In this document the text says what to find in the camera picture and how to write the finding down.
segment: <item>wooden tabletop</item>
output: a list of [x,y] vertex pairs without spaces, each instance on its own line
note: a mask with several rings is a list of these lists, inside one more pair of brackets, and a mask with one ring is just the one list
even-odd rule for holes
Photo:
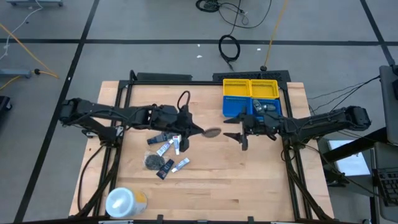
[[[118,82],[103,82],[98,103],[113,106],[117,87]],[[294,117],[309,116],[303,83],[288,83],[288,89]],[[175,106],[184,90],[191,92],[189,109],[195,124],[203,129],[220,127],[223,132],[241,131],[240,124],[223,123],[226,118],[222,114],[222,86],[134,85],[130,105],[156,103]],[[282,111],[286,115],[282,92],[280,98]],[[98,120],[110,125],[110,121]],[[146,139],[157,134],[157,131],[130,129],[124,136],[116,187],[141,190],[148,198],[145,212],[133,219],[156,219],[157,215],[163,214],[165,220],[244,221],[248,216],[253,216],[255,221],[294,220],[285,162],[280,158],[280,138],[272,141],[266,136],[249,136],[249,149],[242,151],[241,145],[222,134],[213,139],[192,136],[186,152],[176,156],[171,148],[164,155],[176,163],[185,157],[191,162],[161,180],[156,176],[156,171],[147,170],[143,164],[146,153],[156,152],[163,145],[158,143],[149,146],[146,143]],[[313,141],[309,145],[317,147]],[[82,167],[97,148],[98,139],[89,139]],[[82,205],[98,186],[104,152],[101,151],[91,161],[85,172]],[[319,154],[311,149],[302,149],[301,156],[308,191],[326,214],[334,217]],[[305,217],[298,189],[297,193],[300,213]],[[108,189],[103,194],[101,213],[104,213],[107,194]],[[78,211],[76,203],[77,186],[71,215]]]

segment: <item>white cable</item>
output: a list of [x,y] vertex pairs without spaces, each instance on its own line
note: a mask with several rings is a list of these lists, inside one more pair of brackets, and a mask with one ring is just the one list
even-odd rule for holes
[[[25,22],[26,22],[26,20],[27,20],[31,15],[33,15],[33,13],[35,13],[35,12],[40,11],[40,10],[43,9],[43,6],[41,6],[37,0],[35,0],[35,1],[36,1],[37,5],[38,5],[40,8],[38,8],[38,9],[34,10],[33,12],[29,13],[29,15],[27,15],[27,17],[24,19],[24,21],[23,21],[17,28],[15,28],[15,29],[11,32],[12,34],[14,34],[15,31],[17,31],[22,25],[24,25]],[[10,37],[11,37],[11,35],[8,35],[7,41],[6,41],[6,45],[4,46],[4,48],[6,49],[6,51],[5,51],[4,54],[0,57],[0,60],[1,60],[2,58],[4,58],[5,56],[7,56],[8,47],[9,47],[8,42],[9,42]]]

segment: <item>wheel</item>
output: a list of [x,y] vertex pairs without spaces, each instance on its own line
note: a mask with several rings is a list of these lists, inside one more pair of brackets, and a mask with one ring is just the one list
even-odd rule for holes
[[6,110],[10,111],[12,109],[12,104],[10,102],[8,102],[7,106],[6,106]]

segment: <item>yellow container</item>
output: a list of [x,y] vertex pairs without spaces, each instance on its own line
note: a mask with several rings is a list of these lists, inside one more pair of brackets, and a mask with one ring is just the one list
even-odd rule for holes
[[223,94],[224,96],[250,96],[250,80],[225,78]]
[[276,99],[279,98],[278,82],[276,80],[251,80],[251,97]]

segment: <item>small packet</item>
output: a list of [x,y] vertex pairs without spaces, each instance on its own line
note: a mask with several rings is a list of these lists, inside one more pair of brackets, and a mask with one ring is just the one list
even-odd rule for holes
[[156,173],[158,177],[160,177],[162,180],[166,178],[167,173],[169,173],[170,169],[172,168],[172,165],[174,164],[174,161],[169,159],[169,161],[164,164],[160,170]]
[[179,155],[180,154],[180,137],[173,136],[173,142],[174,142],[175,154]]
[[173,139],[170,139],[168,142],[166,142],[156,153],[159,156],[163,156],[163,154],[170,148],[170,146],[173,144]]
[[189,159],[185,158],[183,159],[181,162],[179,162],[173,169],[172,172],[177,172],[180,169],[182,169],[185,165],[187,165],[189,163]]
[[156,135],[155,137],[148,139],[147,143],[148,144],[155,144],[155,143],[158,143],[158,142],[165,142],[165,141],[168,141],[169,139],[173,138],[174,135],[176,135],[176,134],[162,132],[161,134]]

